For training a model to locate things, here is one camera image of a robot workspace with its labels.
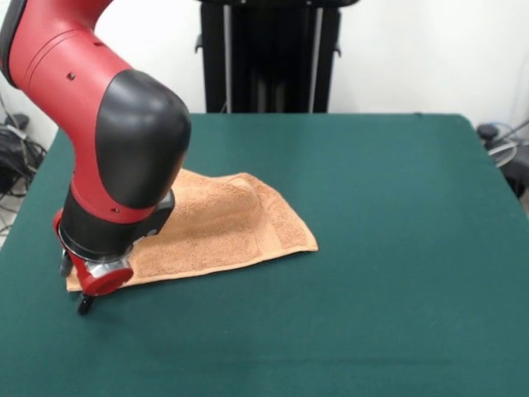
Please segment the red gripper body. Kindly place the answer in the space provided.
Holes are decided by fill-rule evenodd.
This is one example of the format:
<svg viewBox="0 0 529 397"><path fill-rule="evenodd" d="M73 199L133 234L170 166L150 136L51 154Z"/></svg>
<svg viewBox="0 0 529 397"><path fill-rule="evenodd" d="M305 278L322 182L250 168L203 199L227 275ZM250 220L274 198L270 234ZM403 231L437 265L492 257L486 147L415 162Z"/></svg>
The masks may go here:
<svg viewBox="0 0 529 397"><path fill-rule="evenodd" d="M60 221L63 210L60 209L54 216L53 228L59 239L62 249L67 250L73 261L73 269L65 279L68 292L83 292L90 296L110 294L121 288L133 276L133 269L128 257L116 260L89 261L67 248L60 236Z"/></svg>

